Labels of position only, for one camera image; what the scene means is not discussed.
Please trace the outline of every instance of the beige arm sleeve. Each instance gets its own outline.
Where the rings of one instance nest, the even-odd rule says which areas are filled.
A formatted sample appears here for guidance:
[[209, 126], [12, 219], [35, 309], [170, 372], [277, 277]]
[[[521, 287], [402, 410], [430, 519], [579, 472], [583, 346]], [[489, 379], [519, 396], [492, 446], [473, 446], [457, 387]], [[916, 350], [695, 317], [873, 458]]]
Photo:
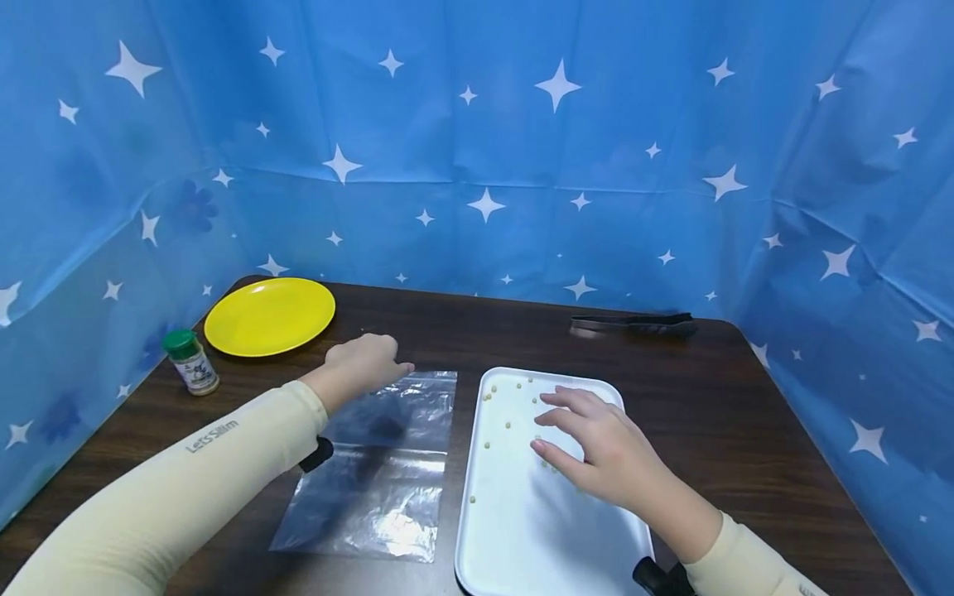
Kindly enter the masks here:
[[292, 381], [139, 465], [74, 511], [5, 596], [156, 596], [268, 483], [318, 447], [321, 400]]
[[699, 596], [827, 596], [725, 513], [713, 547], [697, 563], [685, 566]]

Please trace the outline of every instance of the blue backdrop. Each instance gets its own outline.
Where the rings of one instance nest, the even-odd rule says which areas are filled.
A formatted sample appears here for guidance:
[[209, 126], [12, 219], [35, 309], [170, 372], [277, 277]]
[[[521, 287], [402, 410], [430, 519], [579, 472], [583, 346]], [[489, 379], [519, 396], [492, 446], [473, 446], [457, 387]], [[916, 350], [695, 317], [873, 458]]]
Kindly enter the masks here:
[[0, 3], [0, 524], [268, 271], [730, 320], [944, 593], [951, 31], [944, 0]]

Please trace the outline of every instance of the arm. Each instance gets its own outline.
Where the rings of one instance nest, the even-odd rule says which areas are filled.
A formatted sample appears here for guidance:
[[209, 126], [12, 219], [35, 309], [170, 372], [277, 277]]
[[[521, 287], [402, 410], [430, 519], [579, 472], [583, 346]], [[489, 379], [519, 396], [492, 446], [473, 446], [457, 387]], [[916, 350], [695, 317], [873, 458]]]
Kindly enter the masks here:
[[825, 596], [747, 527], [677, 478], [622, 410], [589, 391], [565, 387], [540, 398], [557, 407], [537, 423], [573, 436], [585, 461], [545, 441], [532, 442], [533, 450], [581, 489], [638, 515], [686, 566], [700, 596]]
[[335, 346], [325, 366], [139, 465], [57, 527], [5, 595], [162, 594], [193, 553], [317, 448], [316, 436], [342, 403], [410, 372], [393, 361], [396, 351], [387, 336]]

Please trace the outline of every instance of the plastic bag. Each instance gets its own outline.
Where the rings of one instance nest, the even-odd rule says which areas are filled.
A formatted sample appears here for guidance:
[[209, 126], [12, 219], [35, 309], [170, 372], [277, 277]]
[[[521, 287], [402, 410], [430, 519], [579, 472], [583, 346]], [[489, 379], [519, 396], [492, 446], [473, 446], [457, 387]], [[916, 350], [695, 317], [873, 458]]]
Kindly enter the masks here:
[[271, 550], [431, 563], [457, 373], [412, 373], [339, 410]]

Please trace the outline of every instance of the styrofoam tray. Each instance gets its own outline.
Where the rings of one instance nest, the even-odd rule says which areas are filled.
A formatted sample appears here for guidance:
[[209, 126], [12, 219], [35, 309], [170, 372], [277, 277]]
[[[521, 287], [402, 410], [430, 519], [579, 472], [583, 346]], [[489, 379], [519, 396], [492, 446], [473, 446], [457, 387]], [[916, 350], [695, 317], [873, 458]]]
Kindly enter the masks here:
[[583, 457], [572, 437], [533, 421], [551, 408], [533, 399], [558, 384], [623, 407], [602, 380], [503, 367], [481, 379], [454, 561], [473, 596], [646, 594], [632, 579], [639, 560], [653, 556], [646, 524], [578, 491], [530, 449], [540, 435]]

